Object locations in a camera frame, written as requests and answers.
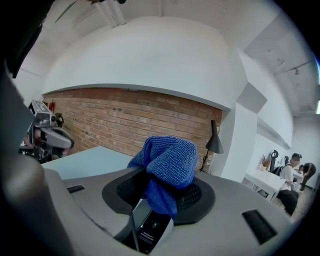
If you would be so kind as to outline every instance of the black mesh pad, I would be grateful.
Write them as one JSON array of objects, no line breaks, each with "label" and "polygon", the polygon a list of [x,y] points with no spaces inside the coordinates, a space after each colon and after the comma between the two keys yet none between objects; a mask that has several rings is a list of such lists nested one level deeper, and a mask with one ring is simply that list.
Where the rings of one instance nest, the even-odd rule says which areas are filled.
[{"label": "black mesh pad", "polygon": [[[116,213],[130,215],[141,199],[150,176],[145,169],[135,170],[108,183],[102,190],[105,203]],[[185,189],[166,186],[174,195],[177,215],[174,225],[196,223],[214,206],[215,193],[210,185],[194,178]]]}]

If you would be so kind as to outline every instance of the ceiling beam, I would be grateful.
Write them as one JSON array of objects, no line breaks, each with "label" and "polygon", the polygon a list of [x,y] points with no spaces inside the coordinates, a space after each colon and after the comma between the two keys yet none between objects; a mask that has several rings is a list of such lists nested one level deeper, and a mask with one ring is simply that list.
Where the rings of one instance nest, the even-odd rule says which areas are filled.
[{"label": "ceiling beam", "polygon": [[113,1],[113,0],[111,0],[111,4],[113,6],[113,9],[115,11],[115,14],[116,14],[120,24],[121,25],[126,24],[126,20],[124,18],[124,15],[123,15],[121,9],[120,9],[120,4],[117,1]]}]

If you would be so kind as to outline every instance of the black vent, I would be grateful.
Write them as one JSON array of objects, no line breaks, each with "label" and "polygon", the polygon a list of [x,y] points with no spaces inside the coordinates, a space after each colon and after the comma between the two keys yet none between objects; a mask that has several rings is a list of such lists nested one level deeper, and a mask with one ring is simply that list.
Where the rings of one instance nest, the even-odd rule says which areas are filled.
[{"label": "black vent", "polygon": [[178,194],[175,197],[177,212],[185,211],[193,206],[200,200],[201,195],[201,189],[193,183],[183,191],[178,191]]},{"label": "black vent", "polygon": [[257,210],[246,211],[242,213],[242,216],[259,241],[260,245],[264,244],[277,234]]},{"label": "black vent", "polygon": [[80,190],[84,190],[85,188],[81,185],[76,185],[76,186],[70,186],[67,188],[67,190],[69,191],[70,194],[74,193],[74,192],[78,192]]}]

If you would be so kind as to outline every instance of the white wall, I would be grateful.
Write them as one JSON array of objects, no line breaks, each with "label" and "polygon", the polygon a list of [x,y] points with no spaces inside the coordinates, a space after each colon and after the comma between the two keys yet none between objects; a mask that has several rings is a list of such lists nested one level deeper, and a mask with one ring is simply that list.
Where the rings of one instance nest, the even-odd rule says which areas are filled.
[{"label": "white wall", "polygon": [[222,35],[230,48],[244,50],[279,12],[271,0],[228,0]]},{"label": "white wall", "polygon": [[13,81],[26,106],[29,106],[31,100],[42,98],[46,77],[52,64],[53,61],[36,48],[32,48],[25,57]]},{"label": "white wall", "polygon": [[241,183],[248,169],[255,144],[257,115],[240,104],[235,106],[232,143],[228,152],[222,178]]},{"label": "white wall", "polygon": [[296,118],[294,120],[294,134],[290,155],[298,153],[302,155],[301,164],[313,163],[317,173],[308,182],[308,186],[314,188],[320,173],[320,115]]},{"label": "white wall", "polygon": [[230,109],[236,96],[228,54],[222,35],[212,27],[173,17],[138,18],[74,43],[55,61],[43,92],[131,84],[181,92]]},{"label": "white wall", "polygon": [[287,149],[292,144],[294,129],[293,116],[288,103],[282,94],[274,76],[258,62],[240,51],[248,82],[260,91],[267,102],[258,113],[258,118],[267,124],[270,133],[279,141],[279,144],[286,144]]},{"label": "white wall", "polygon": [[274,150],[278,151],[279,153],[279,156],[275,160],[274,166],[284,166],[285,156],[288,156],[289,158],[291,157],[289,151],[284,149],[282,146],[274,143],[273,141],[267,139],[265,136],[257,133],[255,135],[254,148],[247,172],[258,169],[260,167],[262,156],[265,155],[267,157]]}]

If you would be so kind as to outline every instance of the black slot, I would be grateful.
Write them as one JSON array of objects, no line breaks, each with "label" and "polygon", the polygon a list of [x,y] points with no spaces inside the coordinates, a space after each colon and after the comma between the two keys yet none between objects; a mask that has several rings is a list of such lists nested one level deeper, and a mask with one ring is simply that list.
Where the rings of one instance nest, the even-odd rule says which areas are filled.
[{"label": "black slot", "polygon": [[264,244],[277,234],[257,210],[246,211],[242,213],[242,216],[259,241],[260,245]]},{"label": "black slot", "polygon": [[85,188],[81,185],[76,185],[76,186],[70,186],[67,188],[67,190],[69,191],[70,194],[74,193],[74,192],[78,192],[80,190],[84,190]]}]

